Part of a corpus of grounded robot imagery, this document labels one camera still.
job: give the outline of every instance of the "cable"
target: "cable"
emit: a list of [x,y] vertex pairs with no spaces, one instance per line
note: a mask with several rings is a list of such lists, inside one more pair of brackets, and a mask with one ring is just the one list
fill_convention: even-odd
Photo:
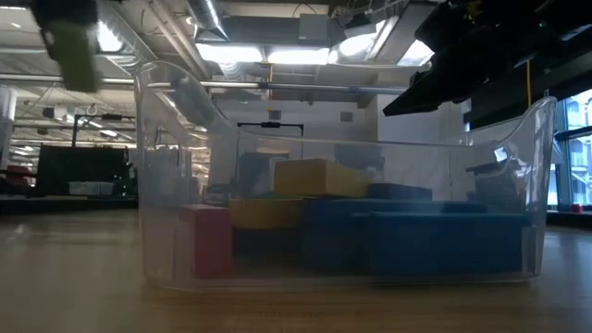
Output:
[[47,98],[45,98],[45,103],[46,104],[47,104],[47,102],[49,102],[49,97],[52,96],[52,93],[54,92],[54,87],[55,86],[56,86],[56,84],[54,83],[54,85],[50,87],[51,89],[49,90],[49,93],[47,94]]
[[368,14],[371,14],[371,13],[374,14],[374,13],[377,13],[379,11],[383,11],[383,10],[389,9],[392,6],[395,6],[395,5],[397,5],[397,4],[399,4],[399,3],[403,2],[403,1],[405,1],[405,0],[395,0],[395,1],[391,2],[390,4],[386,4],[386,5],[382,6],[379,9],[376,9],[376,10],[372,10],[372,8],[369,8],[368,9],[368,12],[369,12]]
[[333,19],[335,20],[335,22],[337,23],[337,25],[339,25],[342,29],[346,29],[344,26],[341,25],[341,23],[339,23],[339,17],[335,17]]
[[45,91],[35,100],[35,102],[33,102],[33,104],[27,109],[27,111],[25,111],[22,115],[20,115],[19,117],[25,117],[35,106],[37,106],[37,104],[42,100],[42,98],[45,96],[45,94],[47,92],[49,92],[50,89],[54,88],[56,86],[56,83],[54,82],[54,84],[52,84],[51,86],[47,87],[45,89]]
[[318,13],[316,12],[316,10],[315,10],[315,9],[314,9],[312,6],[310,6],[310,5],[308,5],[308,4],[298,4],[298,5],[296,6],[296,8],[294,8],[294,11],[292,12],[292,17],[293,17],[293,18],[296,16],[296,10],[298,10],[298,8],[300,8],[300,6],[302,6],[302,5],[305,5],[305,6],[309,7],[309,8],[311,8],[311,10],[312,10],[312,11],[313,11],[315,14],[318,14]]
[[526,100],[528,107],[533,104],[533,95],[530,90],[530,60],[526,61]]

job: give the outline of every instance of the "blue foam block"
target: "blue foam block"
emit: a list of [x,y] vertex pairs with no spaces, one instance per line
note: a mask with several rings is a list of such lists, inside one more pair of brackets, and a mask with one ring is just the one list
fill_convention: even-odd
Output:
[[368,185],[369,198],[390,200],[432,200],[432,189],[391,183],[375,183]]
[[466,275],[523,269],[526,215],[372,213],[364,228],[371,274]]
[[302,212],[302,254],[307,266],[323,271],[364,270],[361,233],[353,215],[370,212],[485,213],[474,203],[404,202],[381,199],[305,200]]

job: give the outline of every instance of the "white wall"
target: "white wall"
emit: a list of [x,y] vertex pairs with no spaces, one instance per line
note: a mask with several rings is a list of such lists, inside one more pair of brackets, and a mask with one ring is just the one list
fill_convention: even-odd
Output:
[[[442,105],[437,111],[385,117],[382,109],[397,96],[379,95],[366,108],[369,136],[381,142],[411,142],[437,144],[449,142],[449,137],[463,133],[461,107],[452,103]],[[450,151],[432,145],[396,144],[382,149],[385,158],[384,181],[403,185],[420,186],[433,190],[435,199],[465,199],[450,185],[450,170],[454,162]]]
[[[304,138],[321,140],[366,141],[364,110],[356,103],[315,102],[309,105],[297,101],[251,101],[243,104],[239,101],[217,101],[217,107],[233,123],[267,122],[267,109],[281,111],[283,124],[303,124]],[[351,123],[341,122],[341,112],[352,112]],[[244,128],[251,132],[300,137],[300,131],[294,128],[258,129]],[[234,176],[236,165],[237,137],[229,134],[224,140],[213,141],[211,156],[211,184],[228,183]],[[325,158],[334,160],[333,142],[291,142],[266,140],[248,135],[240,136],[239,154],[242,152],[281,152],[289,151],[290,158]]]
[[[284,124],[303,124],[305,138],[365,140],[364,110],[356,103],[306,102],[297,101],[217,101],[216,105],[230,121],[263,122],[269,121],[267,108],[281,111]],[[352,123],[340,122],[343,111],[353,113]]]

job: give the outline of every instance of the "metal frame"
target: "metal frame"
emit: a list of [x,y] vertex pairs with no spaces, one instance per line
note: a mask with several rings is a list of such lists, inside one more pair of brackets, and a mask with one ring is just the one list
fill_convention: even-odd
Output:
[[[90,118],[90,119],[95,119],[97,117],[104,117],[105,115],[93,115],[93,116],[89,116],[89,115],[74,115],[74,127],[72,128],[72,148],[76,147],[76,137],[78,136],[78,120],[82,117],[86,117],[86,118]],[[121,118],[125,118],[125,119],[135,119],[136,117],[133,116],[120,116],[117,115],[117,117],[121,117]]]
[[563,139],[567,130],[567,108],[565,100],[557,103],[556,110],[556,130],[555,135],[558,144],[561,147],[563,155],[566,156],[565,164],[555,166],[557,173],[557,202],[559,205],[570,205],[573,201],[572,182],[570,177],[570,164],[572,163],[569,151],[569,139]]
[[245,123],[245,122],[237,123],[237,127],[242,127],[242,126],[259,126],[262,129],[279,129],[282,127],[297,127],[300,129],[300,136],[301,137],[304,136],[304,124],[283,124],[283,123],[275,122],[275,121],[264,121],[264,122],[258,122],[258,123]]

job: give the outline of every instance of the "table surface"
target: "table surface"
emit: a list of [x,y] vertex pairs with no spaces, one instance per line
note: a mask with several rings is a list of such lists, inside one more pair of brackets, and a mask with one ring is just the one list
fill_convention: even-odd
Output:
[[147,285],[135,211],[0,216],[3,332],[592,332],[592,233],[530,282],[190,293]]

